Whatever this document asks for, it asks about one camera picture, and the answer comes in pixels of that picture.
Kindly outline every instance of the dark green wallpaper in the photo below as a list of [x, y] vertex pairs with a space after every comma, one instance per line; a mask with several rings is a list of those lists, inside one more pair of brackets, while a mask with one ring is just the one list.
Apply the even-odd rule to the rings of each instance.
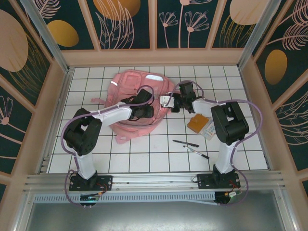
[[0, 184], [0, 203], [1, 203], [2, 197], [4, 195], [5, 188], [6, 188], [5, 184]]
[[101, 49], [150, 48], [148, 0], [119, 2], [87, 0]]
[[257, 59], [272, 103], [308, 69], [308, 3], [302, 3], [292, 3]]
[[11, 174], [32, 113], [0, 87], [0, 172]]
[[308, 180], [303, 181], [303, 186], [304, 186], [305, 192], [306, 192], [306, 194], [308, 196]]
[[247, 9], [248, 6], [245, 3], [245, 0], [227, 0], [213, 48], [245, 47], [259, 17], [262, 15], [266, 2], [249, 1], [249, 9]]
[[35, 0], [41, 16], [61, 50], [93, 50], [78, 0]]
[[53, 54], [51, 53], [51, 51], [49, 50], [47, 44], [45, 43], [45, 41], [43, 40], [43, 38], [41, 37], [39, 31], [37, 30], [37, 28], [35, 27], [34, 23], [32, 22], [32, 20], [30, 19], [29, 15], [26, 13], [23, 5], [21, 4], [20, 0], [17, 1], [20, 8], [23, 10], [24, 14], [26, 15], [28, 21], [31, 23], [32, 27], [34, 28], [35, 32], [37, 33], [37, 35], [39, 36], [39, 38], [41, 39], [41, 41], [44, 43], [46, 49], [48, 50], [49, 54], [51, 55], [51, 57], [53, 58]]
[[217, 1], [210, 0], [189, 5], [158, 0], [157, 48], [205, 48], [216, 6]]
[[308, 82], [276, 110], [298, 171], [308, 168]]
[[275, 13], [274, 16], [272, 17], [272, 19], [271, 19], [271, 21], [270, 21], [270, 23], [269, 23], [267, 29], [264, 31], [262, 37], [260, 38], [259, 43], [256, 45], [255, 49], [253, 50], [253, 52], [252, 52], [252, 55], [253, 55], [253, 56], [254, 56], [254, 55], [256, 54], [256, 52], [258, 51], [259, 47], [261, 46], [261, 43], [263, 42], [263, 39], [264, 39], [265, 35], [268, 33], [268, 31], [270, 30], [271, 26], [272, 26], [273, 23], [275, 22], [277, 16], [279, 15], [279, 13], [280, 13], [281, 9], [283, 8], [283, 6], [284, 6], [284, 4], [285, 4], [286, 1], [287, 1], [287, 0], [281, 0], [280, 5], [279, 5], [279, 7], [278, 7], [276, 13]]
[[0, 3], [0, 19], [6, 22], [1, 25], [0, 74], [35, 105], [50, 62], [7, 0]]

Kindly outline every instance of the flower drawing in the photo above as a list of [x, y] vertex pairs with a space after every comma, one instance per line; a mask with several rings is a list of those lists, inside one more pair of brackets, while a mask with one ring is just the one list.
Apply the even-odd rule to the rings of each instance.
[[196, 12], [192, 16], [192, 12], [189, 11], [185, 13], [185, 23], [188, 31], [188, 40], [187, 40], [187, 48], [189, 48], [189, 39], [190, 39], [190, 33], [194, 31], [201, 31], [201, 30], [207, 30], [209, 28], [209, 24], [207, 22], [207, 12], [200, 13]]
[[162, 22], [162, 25], [164, 27], [166, 45], [167, 45], [167, 48], [169, 48], [168, 40], [167, 40], [167, 34], [166, 34], [166, 27], [177, 25], [179, 22], [178, 22], [178, 20], [176, 20], [176, 16], [175, 16], [174, 12], [172, 12], [172, 13], [167, 12], [166, 14], [164, 12], [161, 12], [161, 13], [159, 13], [159, 18], [160, 18], [160, 21]]
[[180, 0], [180, 3], [181, 3], [182, 6], [181, 6], [181, 11], [180, 11], [180, 23], [179, 23], [179, 48], [181, 48], [181, 22], [182, 22], [182, 15], [183, 15], [184, 6], [204, 4], [204, 3], [209, 3], [211, 1], [212, 0]]
[[0, 96], [0, 122], [2, 125], [9, 124], [12, 108], [13, 108], [13, 100], [8, 97], [5, 103], [4, 97], [1, 95]]
[[[25, 131], [22, 131], [21, 129], [13, 126], [12, 124], [10, 124], [10, 116], [12, 114], [12, 110], [13, 110], [13, 100], [10, 97], [7, 97], [7, 99], [5, 100], [4, 97], [1, 95], [0, 96], [0, 126], [10, 126], [13, 129], [20, 131], [22, 133], [26, 133]], [[22, 144], [22, 142], [13, 139], [11, 137], [8, 137], [2, 133], [0, 133], [0, 137], [3, 137], [9, 141], [15, 142], [17, 144]], [[1, 158], [9, 158], [9, 159], [16, 159], [16, 157], [6, 157], [6, 156], [0, 156]]]

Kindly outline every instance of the pen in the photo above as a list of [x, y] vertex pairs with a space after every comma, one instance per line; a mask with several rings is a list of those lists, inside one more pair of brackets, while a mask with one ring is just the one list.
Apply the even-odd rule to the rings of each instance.
[[189, 150], [189, 151], [192, 151], [192, 152], [194, 152], [194, 153], [196, 153], [196, 154], [198, 154], [198, 155], [200, 155], [200, 156], [206, 158], [206, 159], [209, 159], [209, 158], [210, 158], [210, 157], [208, 157], [208, 156], [206, 156], [206, 155], [204, 155], [204, 154], [202, 154], [202, 153], [200, 153], [200, 152], [197, 152], [196, 150], [194, 150], [194, 149], [192, 149], [192, 148], [190, 148], [190, 147], [187, 147], [187, 146], [183, 146], [183, 147], [186, 148], [186, 149]]
[[194, 144], [194, 143], [187, 143], [187, 142], [183, 142], [183, 141], [176, 141], [176, 140], [173, 140], [173, 142], [176, 142], [176, 143], [183, 143], [183, 144], [186, 144], [186, 145], [190, 145], [192, 147], [196, 147], [198, 148], [199, 145], [198, 144]]

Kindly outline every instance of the pink leaf illustration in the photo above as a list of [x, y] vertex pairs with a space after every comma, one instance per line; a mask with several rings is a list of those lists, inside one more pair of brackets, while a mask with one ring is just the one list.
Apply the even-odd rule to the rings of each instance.
[[300, 50], [308, 42], [308, 24], [290, 26], [282, 38], [273, 40], [267, 45], [277, 41], [282, 41], [283, 48], [288, 50]]
[[38, 12], [42, 18], [51, 19], [60, 9], [60, 0], [34, 0]]
[[111, 0], [106, 0], [106, 3], [98, 0], [97, 3], [104, 15], [101, 17], [96, 13], [101, 24], [99, 42], [102, 48], [123, 49], [129, 45], [130, 49], [134, 41], [134, 25], [129, 11], [119, 1], [119, 9]]
[[290, 17], [292, 17], [294, 23], [298, 25], [308, 23], [308, 0], [297, 0], [293, 8], [293, 13], [283, 19], [278, 25], [280, 26]]
[[308, 92], [298, 100], [285, 103], [277, 110], [282, 131], [289, 145], [308, 143]]

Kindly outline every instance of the purple cable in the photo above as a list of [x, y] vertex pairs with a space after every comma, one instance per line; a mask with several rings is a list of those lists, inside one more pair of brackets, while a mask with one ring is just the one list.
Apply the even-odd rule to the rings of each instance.
[[206, 99], [204, 98], [204, 91], [203, 91], [202, 87], [201, 87], [199, 84], [197, 84], [196, 82], [193, 82], [193, 81], [190, 81], [190, 80], [182, 81], [182, 82], [178, 83], [178, 84], [174, 87], [174, 89], [173, 89], [172, 92], [171, 92], [170, 98], [169, 98], [169, 100], [168, 100], [166, 106], [170, 103], [171, 97], [172, 97], [174, 91], [176, 90], [176, 87], [177, 87], [179, 84], [181, 84], [181, 83], [187, 83], [187, 82], [191, 82], [191, 83], [197, 85], [197, 86], [201, 89], [202, 98], [203, 98], [204, 101], [206, 101], [206, 102], [209, 102], [209, 103], [216, 103], [216, 104], [225, 104], [225, 103], [231, 103], [231, 102], [247, 103], [247, 104], [252, 105], [252, 106], [259, 112], [259, 114], [260, 114], [260, 124], [259, 124], [258, 128], [255, 130], [255, 132], [253, 132], [252, 134], [250, 134], [249, 136], [245, 137], [244, 139], [242, 139], [241, 141], [239, 141], [239, 142], [237, 142], [237, 143], [235, 144], [235, 146], [234, 146], [234, 148], [233, 148], [233, 150], [232, 150], [232, 153], [231, 153], [231, 157], [230, 157], [230, 163], [231, 163], [232, 168], [234, 168], [235, 171], [238, 171], [238, 172], [242, 175], [242, 177], [244, 178], [244, 180], [245, 180], [245, 182], [246, 182], [246, 192], [245, 192], [244, 197], [243, 197], [240, 201], [235, 202], [235, 203], [232, 203], [232, 204], [226, 204], [225, 206], [231, 206], [231, 205], [235, 205], [235, 204], [240, 204], [240, 203], [242, 203], [242, 202], [246, 199], [246, 197], [248, 196], [249, 184], [248, 184], [247, 177], [244, 175], [244, 173], [243, 173], [241, 170], [237, 169], [237, 168], [234, 166], [233, 157], [234, 157], [234, 154], [235, 154], [235, 150], [236, 150], [237, 146], [238, 146], [240, 143], [242, 143], [242, 142], [244, 142], [245, 140], [247, 140], [247, 139], [253, 137], [254, 135], [256, 135], [256, 134], [261, 130], [262, 123], [263, 123], [263, 116], [262, 116], [261, 110], [260, 110], [254, 103], [252, 103], [252, 102], [250, 102], [250, 101], [247, 101], [247, 100], [239, 100], [239, 99], [238, 99], [238, 100], [225, 100], [225, 101], [220, 101], [220, 102], [219, 102], [219, 101], [214, 101], [214, 100], [206, 100]]
[[[154, 89], [153, 89], [151, 86], [149, 86], [149, 85], [143, 85], [143, 86], [139, 87], [139, 89], [137, 90], [137, 93], [138, 93], [142, 88], [145, 88], [145, 87], [150, 88], [151, 91], [152, 91], [151, 98], [150, 98], [148, 101], [146, 101], [146, 102], [144, 102], [144, 103], [122, 104], [122, 105], [119, 105], [119, 107], [126, 107], [126, 106], [142, 106], [142, 105], [145, 105], [145, 104], [148, 104], [149, 102], [151, 102], [151, 101], [153, 100], [153, 98], [154, 98]], [[66, 177], [65, 177], [65, 185], [64, 185], [64, 191], [65, 191], [66, 198], [68, 199], [68, 201], [69, 201], [70, 203], [72, 203], [72, 204], [74, 204], [74, 205], [78, 205], [78, 206], [79, 206], [79, 204], [73, 202], [73, 201], [68, 197], [67, 188], [66, 188], [66, 183], [67, 183], [68, 175], [69, 175], [69, 173], [70, 173], [71, 171], [72, 171], [73, 173], [77, 173], [77, 172], [79, 171], [79, 164], [78, 164], [78, 161], [77, 161], [77, 156], [76, 156], [76, 154], [75, 154], [74, 152], [71, 152], [70, 150], [68, 150], [68, 149], [64, 146], [64, 132], [65, 132], [65, 130], [67, 129], [67, 127], [68, 127], [72, 122], [74, 122], [74, 121], [77, 120], [77, 119], [84, 118], [84, 117], [89, 117], [89, 116], [95, 116], [95, 115], [100, 114], [101, 112], [108, 112], [108, 111], [111, 111], [111, 110], [116, 109], [116, 108], [118, 108], [118, 106], [108, 107], [108, 108], [106, 108], [106, 109], [99, 110], [98, 112], [92, 112], [92, 113], [88, 113], [88, 114], [76, 116], [76, 117], [72, 118], [70, 121], [68, 121], [68, 122], [65, 124], [65, 126], [64, 126], [64, 128], [63, 128], [63, 130], [62, 130], [62, 132], [61, 132], [61, 137], [60, 137], [61, 146], [62, 146], [62, 148], [63, 148], [64, 151], [66, 151], [68, 154], [72, 154], [72, 155], [74, 156], [74, 161], [75, 161], [75, 164], [76, 164], [76, 167], [77, 167], [77, 171], [74, 171], [74, 170], [72, 170], [72, 169], [68, 171], [68, 173], [67, 173], [67, 175], [66, 175]]]

